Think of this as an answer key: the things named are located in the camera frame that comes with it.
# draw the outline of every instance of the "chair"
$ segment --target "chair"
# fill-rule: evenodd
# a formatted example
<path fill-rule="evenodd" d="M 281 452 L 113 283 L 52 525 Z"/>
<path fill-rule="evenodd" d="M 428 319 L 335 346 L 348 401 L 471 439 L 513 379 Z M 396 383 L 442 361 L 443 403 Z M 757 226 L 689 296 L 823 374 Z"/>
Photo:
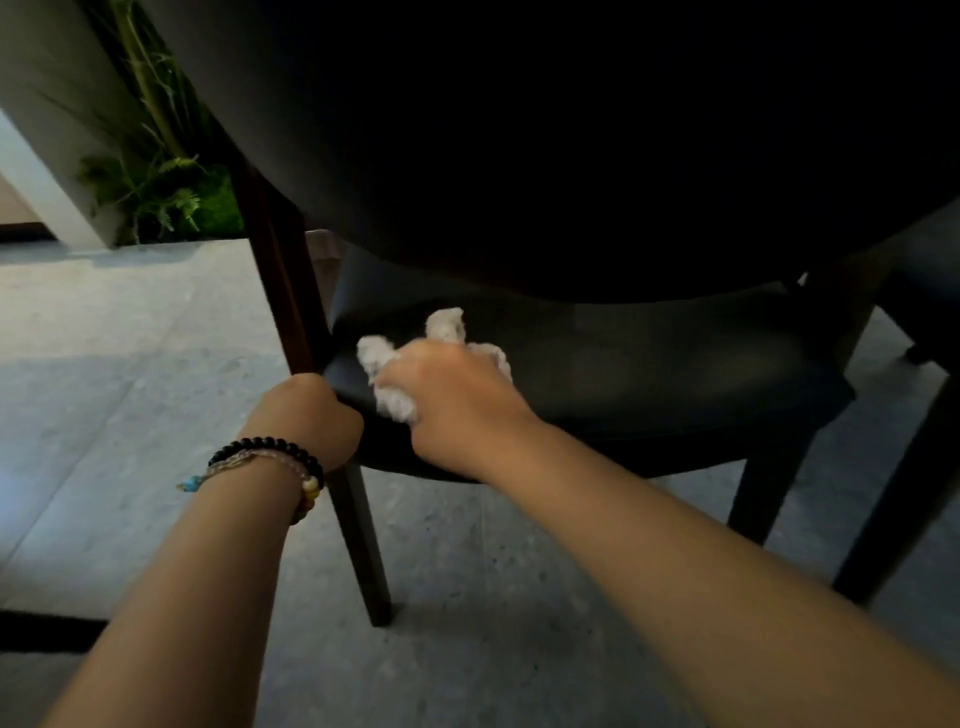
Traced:
<path fill-rule="evenodd" d="M 935 361 L 949 377 L 833 581 L 868 605 L 960 485 L 960 230 L 957 213 L 910 241 L 879 304 L 916 343 L 905 358 Z"/>
<path fill-rule="evenodd" d="M 763 543 L 852 399 L 882 241 L 960 192 L 957 47 L 914 5 L 664 9 L 639 36 L 599 9 L 143 4 L 242 151 L 291 370 L 364 414 L 329 490 L 377 625 L 359 466 L 453 476 L 375 415 L 357 336 L 461 305 L 535 410 L 635 472 L 746 458 L 728 523 Z M 325 315 L 302 210 L 353 244 Z"/>

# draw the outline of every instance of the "chair backrest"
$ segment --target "chair backrest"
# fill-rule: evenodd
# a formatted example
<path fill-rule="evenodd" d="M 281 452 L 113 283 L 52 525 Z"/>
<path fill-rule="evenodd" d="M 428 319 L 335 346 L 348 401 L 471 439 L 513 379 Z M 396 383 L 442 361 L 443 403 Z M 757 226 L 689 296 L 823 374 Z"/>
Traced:
<path fill-rule="evenodd" d="M 960 193 L 949 4 L 143 4 L 309 217 L 528 295 L 795 276 Z"/>

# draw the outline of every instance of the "black beaded bracelet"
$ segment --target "black beaded bracelet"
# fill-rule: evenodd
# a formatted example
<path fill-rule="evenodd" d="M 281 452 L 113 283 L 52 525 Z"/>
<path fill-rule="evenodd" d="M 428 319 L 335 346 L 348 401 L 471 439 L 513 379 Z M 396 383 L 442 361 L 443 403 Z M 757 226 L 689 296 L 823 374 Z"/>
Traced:
<path fill-rule="evenodd" d="M 320 461 L 305 449 L 298 447 L 295 443 L 288 443 L 282 438 L 274 439 L 272 437 L 245 437 L 241 440 L 234 440 L 226 447 L 217 450 L 216 454 L 210 458 L 210 462 L 208 462 L 206 465 L 208 467 L 216 465 L 217 463 L 232 457 L 237 452 L 241 452 L 246 449 L 274 449 L 277 452 L 285 452 L 286 454 L 290 455 L 290 457 L 301 463 L 306 468 L 308 473 L 317 478 L 317 482 L 320 483 L 321 487 L 324 485 L 324 467 L 320 464 Z"/>

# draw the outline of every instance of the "forearm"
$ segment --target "forearm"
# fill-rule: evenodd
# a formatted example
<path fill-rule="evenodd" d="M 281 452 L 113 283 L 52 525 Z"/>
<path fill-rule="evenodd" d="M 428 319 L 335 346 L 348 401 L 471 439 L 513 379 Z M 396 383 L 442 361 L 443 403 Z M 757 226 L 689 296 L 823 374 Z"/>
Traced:
<path fill-rule="evenodd" d="M 206 482 L 44 725 L 249 725 L 299 499 L 267 458 Z"/>
<path fill-rule="evenodd" d="M 956 686 L 822 585 L 552 427 L 485 479 L 550 531 L 711 725 L 956 725 Z"/>

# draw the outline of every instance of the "floor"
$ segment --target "floor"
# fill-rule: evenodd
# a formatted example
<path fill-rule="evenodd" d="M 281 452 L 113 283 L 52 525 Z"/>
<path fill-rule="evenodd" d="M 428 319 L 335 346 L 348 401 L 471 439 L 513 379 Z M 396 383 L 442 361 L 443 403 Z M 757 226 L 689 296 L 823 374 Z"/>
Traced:
<path fill-rule="evenodd" d="M 86 258 L 0 247 L 0 604 L 109 615 L 177 518 L 173 484 L 286 375 L 244 241 Z M 944 374 L 883 315 L 858 401 L 818 437 L 769 547 L 829 578 Z M 666 479 L 718 519 L 742 464 Z M 584 575 L 480 486 L 366 472 L 396 624 L 371 628 L 329 507 L 291 531 L 257 725 L 702 725 Z M 960 670 L 960 505 L 874 614 Z M 0 656 L 0 724 L 36 725 L 79 658 Z"/>

